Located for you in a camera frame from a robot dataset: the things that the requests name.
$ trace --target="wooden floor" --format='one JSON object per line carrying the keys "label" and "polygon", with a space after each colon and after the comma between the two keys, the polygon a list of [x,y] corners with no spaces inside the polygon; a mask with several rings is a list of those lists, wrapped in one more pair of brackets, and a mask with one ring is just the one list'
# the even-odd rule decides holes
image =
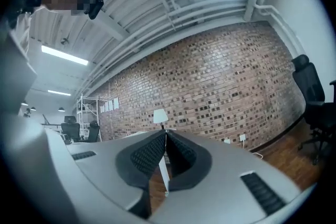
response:
{"label": "wooden floor", "polygon": [[[316,166],[312,164],[315,153],[313,144],[305,145],[298,151],[299,144],[311,138],[310,133],[309,126],[302,120],[278,141],[259,152],[264,156],[263,160],[285,173],[302,190],[314,184],[323,169],[323,160]],[[160,170],[157,169],[150,180],[152,212],[163,202],[165,191]]]}

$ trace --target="cable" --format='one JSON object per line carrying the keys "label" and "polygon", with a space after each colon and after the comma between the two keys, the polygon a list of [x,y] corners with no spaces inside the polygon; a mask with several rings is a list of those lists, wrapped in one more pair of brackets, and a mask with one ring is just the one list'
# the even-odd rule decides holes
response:
{"label": "cable", "polygon": [[262,156],[261,154],[257,153],[257,152],[253,152],[252,154],[257,154],[259,156],[261,156],[260,159],[262,159],[264,156]]}
{"label": "cable", "polygon": [[264,157],[264,156],[262,156],[261,154],[259,154],[259,153],[257,153],[257,152],[253,152],[252,154],[257,154],[257,155],[261,156],[260,159],[262,159],[262,158]]}

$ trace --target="chair base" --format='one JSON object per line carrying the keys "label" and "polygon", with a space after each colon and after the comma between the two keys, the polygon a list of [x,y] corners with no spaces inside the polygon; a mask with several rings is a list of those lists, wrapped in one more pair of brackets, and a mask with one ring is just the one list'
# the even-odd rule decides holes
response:
{"label": "chair base", "polygon": [[305,144],[312,144],[312,143],[320,142],[318,152],[317,152],[315,158],[312,161],[313,165],[317,165],[318,162],[319,162],[319,159],[320,159],[320,157],[322,155],[322,146],[323,146],[323,143],[327,142],[327,143],[331,144],[332,143],[332,139],[329,137],[331,134],[328,135],[326,132],[319,133],[317,131],[313,131],[313,133],[311,135],[313,136],[313,138],[308,139],[308,140],[302,142],[298,146],[298,150],[300,151],[301,149],[303,149],[303,145],[305,145]]}

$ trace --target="power outlet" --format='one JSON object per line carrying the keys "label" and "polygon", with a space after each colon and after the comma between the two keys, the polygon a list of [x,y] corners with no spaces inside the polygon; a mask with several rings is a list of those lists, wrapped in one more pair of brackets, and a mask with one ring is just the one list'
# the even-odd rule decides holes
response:
{"label": "power outlet", "polygon": [[241,134],[239,136],[239,138],[240,138],[240,141],[244,141],[244,140],[246,140],[246,135],[245,134]]}

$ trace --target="chair backrest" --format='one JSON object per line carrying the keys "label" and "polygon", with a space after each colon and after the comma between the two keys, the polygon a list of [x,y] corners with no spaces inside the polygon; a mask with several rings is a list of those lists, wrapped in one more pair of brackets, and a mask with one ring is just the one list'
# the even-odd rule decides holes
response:
{"label": "chair backrest", "polygon": [[300,88],[306,102],[325,100],[323,87],[315,66],[307,55],[300,55],[292,60],[295,66],[293,78]]}
{"label": "chair backrest", "polygon": [[87,142],[94,143],[97,141],[99,129],[100,129],[100,126],[98,125],[97,121],[90,122],[89,137],[88,137]]}
{"label": "chair backrest", "polygon": [[75,142],[79,141],[80,125],[76,123],[75,116],[65,116],[64,123],[61,123],[63,134],[67,134]]}
{"label": "chair backrest", "polygon": [[75,123],[76,122],[76,117],[75,116],[64,116],[64,122]]}

